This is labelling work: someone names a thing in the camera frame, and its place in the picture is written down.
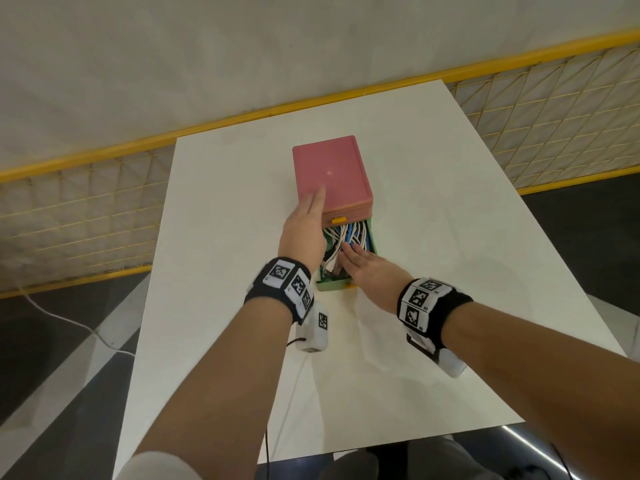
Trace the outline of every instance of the white sleeve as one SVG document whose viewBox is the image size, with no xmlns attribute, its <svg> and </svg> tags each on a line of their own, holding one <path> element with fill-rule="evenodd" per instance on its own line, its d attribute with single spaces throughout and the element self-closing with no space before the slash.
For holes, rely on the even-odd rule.
<svg viewBox="0 0 640 480">
<path fill-rule="evenodd" d="M 129 459 L 116 480 L 202 480 L 202 478 L 177 456 L 148 451 Z"/>
</svg>

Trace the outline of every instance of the table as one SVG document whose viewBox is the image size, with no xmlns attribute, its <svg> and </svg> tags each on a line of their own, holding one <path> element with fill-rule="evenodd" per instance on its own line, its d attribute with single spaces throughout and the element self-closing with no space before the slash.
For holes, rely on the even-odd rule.
<svg viewBox="0 0 640 480">
<path fill-rule="evenodd" d="M 275 255 L 297 202 L 292 147 L 351 134 L 380 254 L 621 353 L 441 81 L 204 132 L 175 149 L 116 473 Z M 451 379 L 407 345 L 400 323 L 361 291 L 317 298 L 330 313 L 329 347 L 287 350 L 271 460 L 521 420 L 470 369 Z"/>
</svg>

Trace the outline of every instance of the right hand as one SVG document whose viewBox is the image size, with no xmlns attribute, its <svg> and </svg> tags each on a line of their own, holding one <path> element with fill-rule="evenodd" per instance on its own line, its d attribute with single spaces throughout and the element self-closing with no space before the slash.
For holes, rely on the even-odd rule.
<svg viewBox="0 0 640 480">
<path fill-rule="evenodd" d="M 373 304 L 392 315 L 396 314 L 398 297 L 413 280 L 411 274 L 400 266 L 365 251 L 358 244 L 354 244 L 352 249 L 343 242 L 338 261 Z"/>
</svg>

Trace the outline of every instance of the wristband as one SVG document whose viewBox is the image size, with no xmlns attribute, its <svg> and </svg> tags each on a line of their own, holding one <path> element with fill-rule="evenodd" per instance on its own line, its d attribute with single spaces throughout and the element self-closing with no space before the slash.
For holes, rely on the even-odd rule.
<svg viewBox="0 0 640 480">
<path fill-rule="evenodd" d="M 277 299 L 290 309 L 293 323 L 302 324 L 314 304 L 310 280 L 311 273 L 300 261 L 274 258 L 255 277 L 244 302 L 260 296 Z"/>
<path fill-rule="evenodd" d="M 470 296 L 451 285 L 432 278 L 418 278 L 407 284 L 400 293 L 396 315 L 414 341 L 435 354 L 445 348 L 442 327 L 448 316 L 457 307 L 470 301 L 473 301 Z"/>
</svg>

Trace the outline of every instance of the left hand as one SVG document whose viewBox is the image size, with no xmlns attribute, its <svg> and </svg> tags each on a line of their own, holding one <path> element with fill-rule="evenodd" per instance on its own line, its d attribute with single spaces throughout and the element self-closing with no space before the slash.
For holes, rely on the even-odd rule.
<svg viewBox="0 0 640 480">
<path fill-rule="evenodd" d="M 284 222 L 278 256 L 295 259 L 313 274 L 320 267 L 326 240 L 322 232 L 324 187 L 305 197 Z"/>
</svg>

